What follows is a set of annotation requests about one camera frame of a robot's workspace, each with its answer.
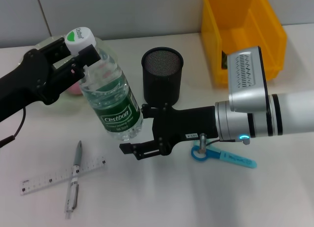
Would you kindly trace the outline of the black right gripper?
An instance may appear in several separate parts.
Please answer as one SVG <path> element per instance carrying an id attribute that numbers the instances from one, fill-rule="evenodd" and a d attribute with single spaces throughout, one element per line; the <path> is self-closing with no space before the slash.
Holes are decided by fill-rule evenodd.
<path id="1" fill-rule="evenodd" d="M 157 107 L 143 104 L 141 112 L 144 119 L 154 119 L 154 140 L 119 145 L 123 154 L 133 154 L 137 160 L 169 155 L 176 144 L 199 139 L 202 133 L 209 139 L 218 137 L 214 106 L 175 110 L 168 103 Z"/>

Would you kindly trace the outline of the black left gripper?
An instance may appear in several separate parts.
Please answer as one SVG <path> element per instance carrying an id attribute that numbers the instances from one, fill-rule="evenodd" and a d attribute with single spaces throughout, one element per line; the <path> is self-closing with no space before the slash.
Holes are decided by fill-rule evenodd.
<path id="1" fill-rule="evenodd" d="M 21 64 L 0 79 L 0 120 L 36 101 L 46 105 L 56 102 L 61 93 L 84 77 L 84 67 L 100 59 L 93 45 L 70 57 L 64 37 L 49 37 L 40 42 L 38 50 L 26 52 Z M 60 60 L 60 66 L 54 67 Z"/>

